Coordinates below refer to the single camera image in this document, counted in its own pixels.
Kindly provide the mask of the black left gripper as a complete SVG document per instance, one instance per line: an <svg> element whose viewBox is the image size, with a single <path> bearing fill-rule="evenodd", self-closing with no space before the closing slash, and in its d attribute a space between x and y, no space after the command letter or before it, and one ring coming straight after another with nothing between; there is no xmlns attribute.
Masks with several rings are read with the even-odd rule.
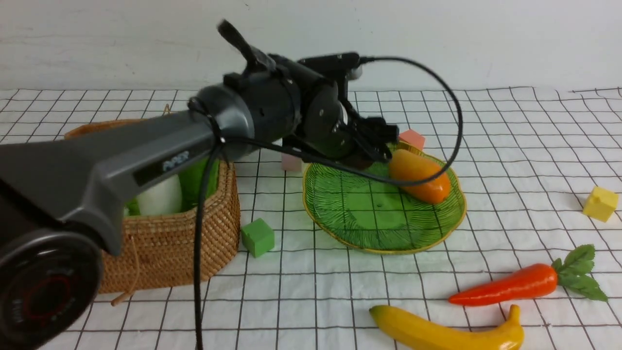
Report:
<svg viewBox="0 0 622 350"><path fill-rule="evenodd" d="M303 99L302 122L297 128L297 149L339 163L387 162L390 145L398 143L396 124L383 117L362 117L340 95L336 82L311 90Z"/></svg>

